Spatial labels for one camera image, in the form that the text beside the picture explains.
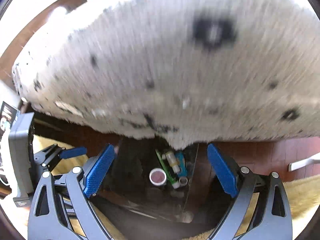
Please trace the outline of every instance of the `white furniture leg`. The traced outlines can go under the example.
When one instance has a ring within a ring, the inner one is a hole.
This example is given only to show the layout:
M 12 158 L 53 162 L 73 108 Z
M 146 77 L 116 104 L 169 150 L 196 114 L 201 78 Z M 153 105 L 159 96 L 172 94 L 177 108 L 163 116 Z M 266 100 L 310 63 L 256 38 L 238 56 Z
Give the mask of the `white furniture leg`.
M 306 158 L 304 160 L 297 161 L 297 162 L 294 162 L 294 163 L 290 163 L 288 170 L 289 171 L 295 171 L 295 170 L 300 169 L 302 167 L 305 167 L 307 165 L 317 164 L 317 163 L 320 163 L 320 153 L 312 155 L 311 157 Z

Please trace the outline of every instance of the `blue plastic object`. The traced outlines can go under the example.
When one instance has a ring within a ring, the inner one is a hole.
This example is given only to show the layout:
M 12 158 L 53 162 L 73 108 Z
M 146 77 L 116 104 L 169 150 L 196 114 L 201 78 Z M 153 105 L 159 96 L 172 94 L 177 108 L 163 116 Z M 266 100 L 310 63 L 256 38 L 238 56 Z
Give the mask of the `blue plastic object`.
M 97 193 L 101 182 L 107 174 L 111 163 L 115 158 L 115 149 L 113 145 L 108 145 L 98 156 L 94 166 L 85 178 L 84 195 L 89 198 L 92 194 Z
M 186 169 L 186 161 L 184 160 L 184 156 L 182 152 L 178 152 L 175 154 L 177 160 L 179 161 L 178 165 L 181 170 L 180 173 L 178 173 L 178 177 L 186 177 L 188 175 L 187 169 Z
M 235 198 L 239 193 L 235 174 L 213 144 L 209 144 L 207 154 L 208 160 L 214 168 L 224 192 Z
M 60 153 L 59 157 L 61 159 L 69 159 L 69 158 L 73 158 L 73 157 L 77 157 L 85 154 L 87 154 L 87 148 L 81 146 L 81 147 L 76 147 L 68 150 L 63 150 Z

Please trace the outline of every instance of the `silver screw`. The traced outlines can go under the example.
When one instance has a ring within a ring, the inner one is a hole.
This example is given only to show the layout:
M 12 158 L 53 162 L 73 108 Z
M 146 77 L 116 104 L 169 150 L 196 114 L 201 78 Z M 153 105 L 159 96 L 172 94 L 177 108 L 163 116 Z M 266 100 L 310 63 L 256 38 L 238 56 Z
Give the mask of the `silver screw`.
M 79 173 L 81 171 L 81 168 L 80 167 L 74 167 L 73 169 L 72 169 L 72 172 L 73 173 Z
M 275 171 L 273 171 L 273 172 L 271 173 L 271 175 L 272 175 L 272 177 L 274 177 L 274 178 L 279 178 L 279 174 L 276 173 Z
M 44 173 L 42 173 L 42 177 L 47 178 L 50 176 L 50 172 L 49 171 L 45 171 Z
M 241 172 L 242 172 L 242 173 L 246 173 L 246 174 L 247 174 L 247 173 L 249 173 L 249 171 L 250 171 L 250 170 L 249 170 L 248 167 L 246 167 L 246 166 L 241 167 Z

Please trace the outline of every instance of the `green tube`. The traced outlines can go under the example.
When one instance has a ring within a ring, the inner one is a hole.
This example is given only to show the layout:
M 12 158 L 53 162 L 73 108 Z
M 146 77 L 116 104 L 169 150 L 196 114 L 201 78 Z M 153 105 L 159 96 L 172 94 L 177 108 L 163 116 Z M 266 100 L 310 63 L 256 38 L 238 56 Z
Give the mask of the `green tube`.
M 161 156 L 160 156 L 160 153 L 158 152 L 158 150 L 156 149 L 156 154 L 158 156 L 158 159 L 159 159 L 159 162 L 162 166 L 162 169 L 164 170 L 165 174 L 167 174 L 167 178 L 169 180 L 169 182 L 171 183 L 171 185 L 173 186 L 173 188 L 178 188 L 180 187 L 180 183 L 178 181 L 176 181 L 172 176 L 171 174 L 169 173 L 168 169 L 167 169 L 167 166 L 165 166 Z

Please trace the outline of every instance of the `blue gripper pad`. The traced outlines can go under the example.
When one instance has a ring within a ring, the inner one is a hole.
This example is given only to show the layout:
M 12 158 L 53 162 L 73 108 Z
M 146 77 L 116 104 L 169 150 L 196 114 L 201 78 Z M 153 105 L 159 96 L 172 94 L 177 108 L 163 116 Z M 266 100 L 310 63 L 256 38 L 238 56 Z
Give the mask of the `blue gripper pad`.
M 98 156 L 95 164 L 85 178 L 84 195 L 89 198 L 92 194 L 97 193 L 100 184 L 107 174 L 107 171 L 115 158 L 115 149 L 113 145 L 108 145 Z
M 236 197 L 238 195 L 238 189 L 235 174 L 231 171 L 228 164 L 213 144 L 209 144 L 207 153 L 208 160 L 214 168 L 224 192 L 231 195 L 232 198 Z
M 69 159 L 69 158 L 73 158 L 73 157 L 77 157 L 85 154 L 87 154 L 87 148 L 81 146 L 81 147 L 76 147 L 68 150 L 63 150 L 60 153 L 59 157 L 61 159 Z

